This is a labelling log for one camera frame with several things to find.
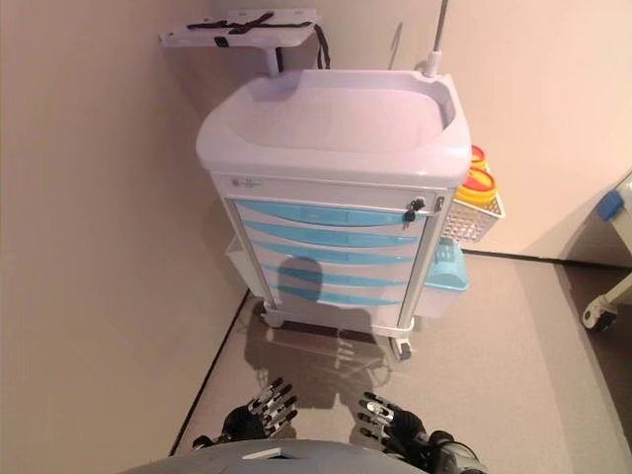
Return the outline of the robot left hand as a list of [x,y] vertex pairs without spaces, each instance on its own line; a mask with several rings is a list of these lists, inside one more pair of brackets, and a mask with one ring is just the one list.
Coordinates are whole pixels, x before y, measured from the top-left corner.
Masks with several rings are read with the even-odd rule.
[[265,439],[276,434],[296,415],[297,401],[291,383],[275,379],[246,405],[233,409],[225,418],[221,438],[226,441]]

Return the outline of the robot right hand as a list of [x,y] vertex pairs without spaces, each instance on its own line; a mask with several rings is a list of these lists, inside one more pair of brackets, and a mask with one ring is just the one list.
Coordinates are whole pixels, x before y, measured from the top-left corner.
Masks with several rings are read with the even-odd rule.
[[364,392],[358,402],[360,434],[377,441],[387,453],[408,457],[427,434],[417,415],[375,393]]

